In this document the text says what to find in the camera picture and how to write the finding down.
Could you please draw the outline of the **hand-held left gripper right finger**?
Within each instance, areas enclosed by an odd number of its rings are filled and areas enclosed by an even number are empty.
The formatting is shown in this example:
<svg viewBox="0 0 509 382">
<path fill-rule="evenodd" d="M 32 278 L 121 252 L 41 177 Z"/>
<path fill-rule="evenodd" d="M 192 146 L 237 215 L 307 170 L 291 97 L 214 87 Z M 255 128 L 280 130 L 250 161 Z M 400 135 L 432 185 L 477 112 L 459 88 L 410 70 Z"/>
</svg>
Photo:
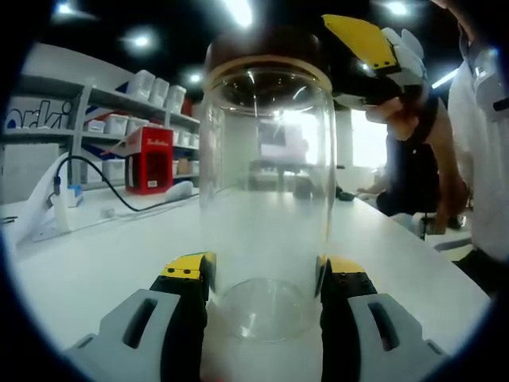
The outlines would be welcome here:
<svg viewBox="0 0 509 382">
<path fill-rule="evenodd" d="M 357 263 L 319 256 L 317 295 L 323 381 L 423 381 L 449 358 Z"/>
</svg>

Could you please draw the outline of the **person's right hand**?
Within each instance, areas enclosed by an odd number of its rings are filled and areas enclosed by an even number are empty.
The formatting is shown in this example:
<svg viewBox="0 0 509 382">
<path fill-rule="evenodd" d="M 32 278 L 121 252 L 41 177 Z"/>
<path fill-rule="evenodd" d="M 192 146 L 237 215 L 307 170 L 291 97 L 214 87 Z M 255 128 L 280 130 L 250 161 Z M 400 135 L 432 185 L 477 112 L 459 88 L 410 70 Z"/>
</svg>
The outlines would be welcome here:
<svg viewBox="0 0 509 382">
<path fill-rule="evenodd" d="M 450 136 L 450 123 L 442 102 L 429 95 L 424 85 L 419 92 L 401 95 L 372 107 L 367 119 L 387 125 L 388 133 L 399 141 L 442 144 Z"/>
</svg>

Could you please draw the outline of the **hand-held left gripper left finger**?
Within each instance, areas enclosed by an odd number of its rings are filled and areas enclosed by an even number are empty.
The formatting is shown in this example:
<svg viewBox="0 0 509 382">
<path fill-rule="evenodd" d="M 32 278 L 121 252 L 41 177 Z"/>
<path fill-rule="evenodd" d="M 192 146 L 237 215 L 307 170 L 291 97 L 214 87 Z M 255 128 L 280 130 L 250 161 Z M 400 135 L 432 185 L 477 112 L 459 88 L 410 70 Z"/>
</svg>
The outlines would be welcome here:
<svg viewBox="0 0 509 382">
<path fill-rule="evenodd" d="M 66 354 L 92 381 L 198 381 L 215 288 L 216 254 L 167 263 L 147 289 L 135 291 Z"/>
</svg>

